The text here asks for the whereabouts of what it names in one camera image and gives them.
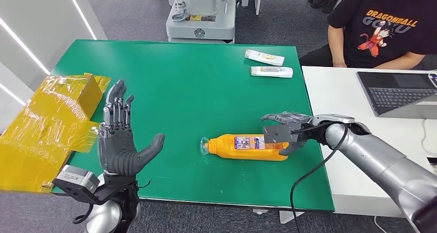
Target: bottle label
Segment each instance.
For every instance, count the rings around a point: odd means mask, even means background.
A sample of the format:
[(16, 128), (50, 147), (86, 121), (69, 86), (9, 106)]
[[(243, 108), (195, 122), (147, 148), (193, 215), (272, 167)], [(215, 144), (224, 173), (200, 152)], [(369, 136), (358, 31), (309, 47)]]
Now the bottle label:
[(266, 144), (264, 137), (234, 137), (235, 149), (283, 149), (283, 143)]
[(261, 67), (260, 72), (284, 72), (284, 68)]
[(258, 56), (261, 57), (261, 59), (269, 59), (269, 60), (274, 60), (276, 58), (275, 55), (265, 54), (265, 53), (258, 53)]

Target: robotic arm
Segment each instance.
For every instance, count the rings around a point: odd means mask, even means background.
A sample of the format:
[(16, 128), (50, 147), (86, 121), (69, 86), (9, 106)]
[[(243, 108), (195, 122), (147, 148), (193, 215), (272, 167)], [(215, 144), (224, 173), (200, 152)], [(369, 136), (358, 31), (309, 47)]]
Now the robotic arm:
[(266, 142), (290, 142), (289, 155), (308, 139), (338, 150), (379, 185), (404, 213), (416, 232), (437, 232), (437, 176), (348, 116), (316, 115), (297, 122), (295, 114), (269, 114), (263, 119), (282, 123), (264, 127)]
[[(150, 146), (137, 152), (130, 127), (133, 96), (123, 105), (125, 91), (124, 82), (119, 80), (106, 98), (98, 136), (104, 173), (97, 179), (89, 171), (66, 165), (53, 180), (68, 196), (90, 205), (88, 212), (74, 221), (87, 220), (89, 233), (128, 231), (140, 212), (136, 174), (163, 146), (164, 135), (158, 134)], [(437, 176), (372, 135), (354, 118), (280, 113), (261, 120), (281, 123), (263, 129), (266, 143), (290, 142), (281, 155), (292, 154), (309, 139), (338, 149), (393, 199), (416, 232), (437, 232)]]
[(103, 173), (93, 173), (65, 165), (53, 184), (75, 200), (90, 205), (88, 212), (73, 220), (87, 220), (86, 233), (125, 233), (138, 217), (140, 204), (136, 175), (161, 150), (164, 135), (137, 152), (130, 127), (133, 95), (123, 105), (126, 86), (119, 80), (107, 93), (103, 122), (99, 125), (98, 157)]

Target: plastic bottle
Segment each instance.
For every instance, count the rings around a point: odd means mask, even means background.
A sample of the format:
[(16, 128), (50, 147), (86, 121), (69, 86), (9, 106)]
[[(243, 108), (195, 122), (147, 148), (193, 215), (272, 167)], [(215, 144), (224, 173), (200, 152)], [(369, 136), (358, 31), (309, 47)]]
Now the plastic bottle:
[(200, 153), (216, 154), (232, 159), (283, 161), (287, 156), (279, 155), (279, 151), (288, 145), (288, 143), (265, 143), (262, 134), (225, 134), (215, 139), (203, 137), (200, 141)]
[(276, 65), (276, 66), (282, 66), (282, 64), (284, 63), (283, 56), (265, 54), (265, 53), (261, 53), (261, 52), (258, 52), (255, 50), (250, 50), (250, 49), (246, 50), (246, 52), (244, 53), (244, 57), (251, 59), (251, 60), (256, 60), (259, 62), (263, 62), (263, 63), (271, 64), (271, 65)]
[(259, 77), (291, 78), (293, 76), (293, 69), (290, 67), (277, 66), (252, 66), (250, 68), (250, 74)]

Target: green table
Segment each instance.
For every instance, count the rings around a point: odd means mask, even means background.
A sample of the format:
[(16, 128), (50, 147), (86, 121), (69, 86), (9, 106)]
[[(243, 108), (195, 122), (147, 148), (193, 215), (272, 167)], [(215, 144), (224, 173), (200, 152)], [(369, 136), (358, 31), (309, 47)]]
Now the green table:
[[(244, 51), (285, 56), (293, 78), (252, 77), (249, 68), (263, 65), (244, 58)], [(77, 40), (52, 75), (84, 72), (125, 80), (134, 94), (132, 128), (138, 149), (156, 133), (165, 134), (162, 152), (137, 175), (145, 199), (192, 203), (290, 206), (293, 182), (322, 160), (315, 141), (287, 160), (252, 161), (202, 156), (202, 137), (261, 134), (267, 113), (311, 114), (294, 46), (180, 44)], [(91, 120), (102, 121), (103, 101)], [(88, 154), (74, 153), (69, 164), (99, 175), (95, 144)], [(62, 192), (54, 188), (53, 192)], [(324, 168), (302, 181), (294, 194), (301, 210), (334, 211)]]

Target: white tube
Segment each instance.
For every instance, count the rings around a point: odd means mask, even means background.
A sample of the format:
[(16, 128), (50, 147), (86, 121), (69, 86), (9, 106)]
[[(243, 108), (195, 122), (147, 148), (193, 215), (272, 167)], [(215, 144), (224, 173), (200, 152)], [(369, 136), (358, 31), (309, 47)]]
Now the white tube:
[(263, 63), (271, 64), (271, 65), (276, 65), (276, 66), (281, 66), (284, 63), (284, 57), (282, 57), (282, 56), (265, 54), (265, 53), (261, 53), (261, 52), (258, 52), (255, 50), (250, 50), (250, 49), (246, 50), (244, 57), (251, 59), (251, 60), (256, 60), (259, 62), (263, 62)]
[(293, 69), (290, 67), (252, 66), (250, 68), (250, 74), (260, 77), (291, 78), (293, 76)]

